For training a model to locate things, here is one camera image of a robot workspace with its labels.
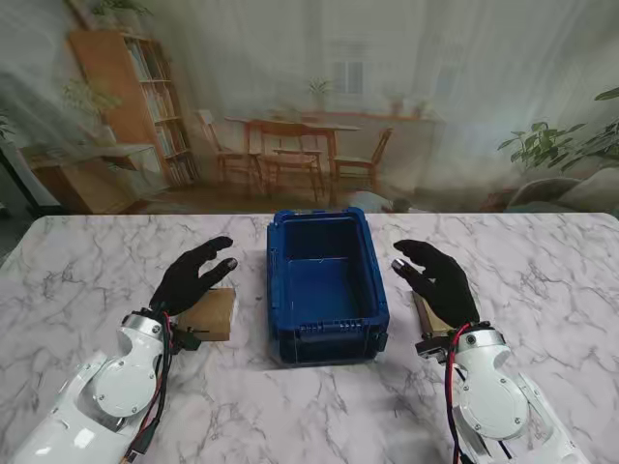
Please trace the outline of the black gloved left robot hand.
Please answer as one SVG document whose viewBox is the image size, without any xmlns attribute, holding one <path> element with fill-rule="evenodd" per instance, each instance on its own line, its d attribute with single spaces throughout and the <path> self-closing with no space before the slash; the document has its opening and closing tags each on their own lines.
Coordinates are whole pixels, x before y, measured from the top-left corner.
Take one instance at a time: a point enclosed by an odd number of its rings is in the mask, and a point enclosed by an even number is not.
<svg viewBox="0 0 619 464">
<path fill-rule="evenodd" d="M 165 271 L 148 308 L 154 314 L 175 316 L 193 307 L 238 266 L 235 258 L 226 258 L 210 271 L 199 273 L 207 261 L 214 260 L 219 251 L 232 245 L 231 238 L 219 236 L 185 251 Z"/>
</svg>

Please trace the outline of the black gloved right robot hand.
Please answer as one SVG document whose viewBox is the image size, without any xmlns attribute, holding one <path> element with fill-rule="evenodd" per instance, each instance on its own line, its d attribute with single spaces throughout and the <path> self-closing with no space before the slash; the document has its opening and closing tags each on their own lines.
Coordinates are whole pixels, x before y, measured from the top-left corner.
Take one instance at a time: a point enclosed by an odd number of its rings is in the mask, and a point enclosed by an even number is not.
<svg viewBox="0 0 619 464">
<path fill-rule="evenodd" d="M 402 260 L 392 263 L 395 272 L 426 300 L 439 319 L 454 329 L 481 321 L 466 273 L 453 257 L 415 240 L 400 240 L 394 248 L 424 269 L 420 273 Z"/>
</svg>

